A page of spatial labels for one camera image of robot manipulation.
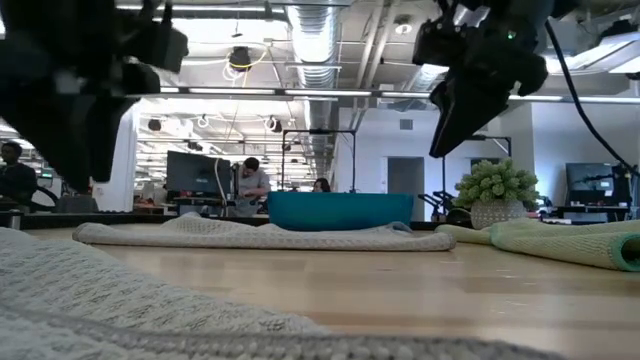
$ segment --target blue bowl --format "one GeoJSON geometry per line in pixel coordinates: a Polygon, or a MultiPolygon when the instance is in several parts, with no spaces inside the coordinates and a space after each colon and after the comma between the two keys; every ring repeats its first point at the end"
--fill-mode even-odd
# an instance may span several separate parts
{"type": "Polygon", "coordinates": [[[409,225],[413,196],[271,192],[269,221],[293,231],[361,230],[402,222],[409,225]]]}

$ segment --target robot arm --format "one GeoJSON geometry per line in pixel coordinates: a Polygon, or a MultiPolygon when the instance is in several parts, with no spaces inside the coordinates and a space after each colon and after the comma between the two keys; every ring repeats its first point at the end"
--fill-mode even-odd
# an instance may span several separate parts
{"type": "Polygon", "coordinates": [[[171,5],[162,21],[152,19],[158,6],[144,0],[134,13],[114,0],[0,2],[0,116],[78,191],[89,177],[109,180],[120,118],[139,100],[131,94],[160,91],[149,65],[179,72],[187,55],[171,5]]]}
{"type": "Polygon", "coordinates": [[[442,157],[507,109],[511,91],[538,91],[548,73],[534,53],[547,19],[579,0],[436,0],[442,16],[418,32],[413,62],[449,67],[430,99],[440,109],[430,155],[442,157]]]}

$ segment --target green plant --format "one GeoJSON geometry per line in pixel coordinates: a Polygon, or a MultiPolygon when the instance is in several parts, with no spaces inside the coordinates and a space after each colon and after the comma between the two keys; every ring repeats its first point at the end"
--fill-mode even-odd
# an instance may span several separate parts
{"type": "Polygon", "coordinates": [[[459,191],[454,205],[470,208],[476,201],[518,200],[525,208],[536,208],[538,178],[525,170],[513,168],[513,161],[506,159],[499,164],[482,161],[471,168],[456,184],[459,191]]]}

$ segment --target man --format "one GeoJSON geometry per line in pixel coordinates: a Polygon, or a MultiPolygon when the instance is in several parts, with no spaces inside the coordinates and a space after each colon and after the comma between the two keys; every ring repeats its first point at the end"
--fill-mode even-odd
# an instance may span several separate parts
{"type": "Polygon", "coordinates": [[[16,201],[31,200],[38,187],[36,171],[18,162],[22,147],[15,142],[2,145],[2,160],[6,166],[0,169],[0,194],[16,201]]]}
{"type": "Polygon", "coordinates": [[[240,167],[238,173],[238,199],[236,206],[229,208],[229,215],[233,217],[252,217],[258,212],[258,200],[271,191],[269,175],[260,169],[260,161],[248,158],[240,167]]]}

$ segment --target potted plant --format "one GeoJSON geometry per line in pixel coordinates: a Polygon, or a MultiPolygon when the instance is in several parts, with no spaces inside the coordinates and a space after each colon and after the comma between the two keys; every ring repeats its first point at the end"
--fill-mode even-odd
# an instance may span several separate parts
{"type": "Polygon", "coordinates": [[[471,223],[483,229],[494,223],[527,216],[526,209],[535,209],[538,179],[525,170],[513,168],[506,159],[499,164],[482,161],[471,168],[456,184],[459,191],[454,205],[471,209],[471,223]]]}

